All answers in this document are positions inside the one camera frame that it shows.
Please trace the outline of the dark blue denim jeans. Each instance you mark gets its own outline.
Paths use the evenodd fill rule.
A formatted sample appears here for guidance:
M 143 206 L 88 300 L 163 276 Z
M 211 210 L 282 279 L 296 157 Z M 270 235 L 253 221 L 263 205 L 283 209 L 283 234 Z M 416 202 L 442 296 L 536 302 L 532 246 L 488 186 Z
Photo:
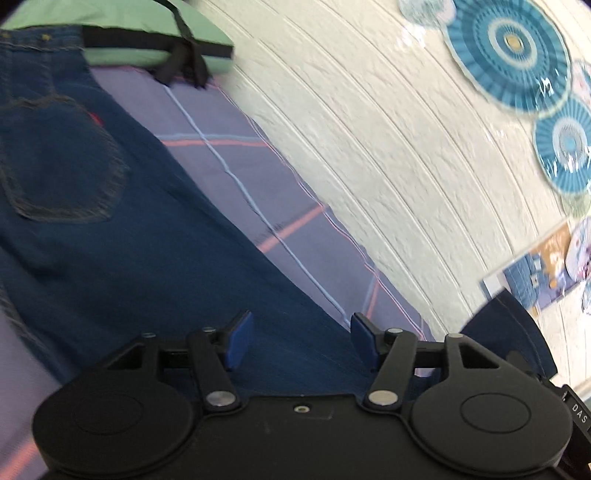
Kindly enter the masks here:
M 91 74 L 76 26 L 1 34 L 1 307 L 60 383 L 145 333 L 242 310 L 242 396 L 363 395 L 349 332 Z

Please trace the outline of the bedding advertisement poster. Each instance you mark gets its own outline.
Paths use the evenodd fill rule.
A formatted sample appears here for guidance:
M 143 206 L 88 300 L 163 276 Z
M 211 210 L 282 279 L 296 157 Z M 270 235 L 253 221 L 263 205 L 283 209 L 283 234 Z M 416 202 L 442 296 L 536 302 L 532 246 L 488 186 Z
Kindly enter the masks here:
M 487 297 L 508 291 L 532 316 L 562 300 L 590 271 L 590 219 L 563 221 L 482 280 Z

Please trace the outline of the purple plaid bed sheet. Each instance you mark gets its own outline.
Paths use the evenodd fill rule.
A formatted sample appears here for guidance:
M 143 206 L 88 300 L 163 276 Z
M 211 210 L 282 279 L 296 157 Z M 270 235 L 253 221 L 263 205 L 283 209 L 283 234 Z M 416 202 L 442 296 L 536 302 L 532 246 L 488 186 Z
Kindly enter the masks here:
M 93 76 L 173 154 L 209 200 L 284 275 L 335 320 L 356 312 L 432 339 L 418 311 L 391 284 L 331 206 L 301 179 L 225 88 L 171 87 L 132 67 Z

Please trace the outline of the medium blue paper fan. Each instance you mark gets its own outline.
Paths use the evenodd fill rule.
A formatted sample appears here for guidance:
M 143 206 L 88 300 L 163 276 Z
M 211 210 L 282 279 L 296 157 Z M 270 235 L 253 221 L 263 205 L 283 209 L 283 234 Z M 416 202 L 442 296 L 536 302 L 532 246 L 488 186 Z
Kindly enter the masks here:
M 571 96 L 554 114 L 534 126 L 534 148 L 541 168 L 561 195 L 590 190 L 590 108 Z

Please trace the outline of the large blue paper fan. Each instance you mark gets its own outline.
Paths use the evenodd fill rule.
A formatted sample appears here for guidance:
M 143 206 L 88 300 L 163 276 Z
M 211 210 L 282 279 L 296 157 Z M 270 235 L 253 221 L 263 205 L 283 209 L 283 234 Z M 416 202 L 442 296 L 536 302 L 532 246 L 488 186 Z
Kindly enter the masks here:
M 549 116 L 571 90 L 563 36 L 531 1 L 457 1 L 445 40 L 458 66 L 488 100 L 524 115 Z

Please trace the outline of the small pale paper fan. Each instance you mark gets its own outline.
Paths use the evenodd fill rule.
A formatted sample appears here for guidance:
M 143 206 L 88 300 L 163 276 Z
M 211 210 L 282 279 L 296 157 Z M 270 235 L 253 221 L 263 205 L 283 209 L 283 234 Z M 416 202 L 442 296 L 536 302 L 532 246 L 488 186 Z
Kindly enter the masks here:
M 457 14 L 453 0 L 400 0 L 398 4 L 404 18 L 425 28 L 443 28 Z

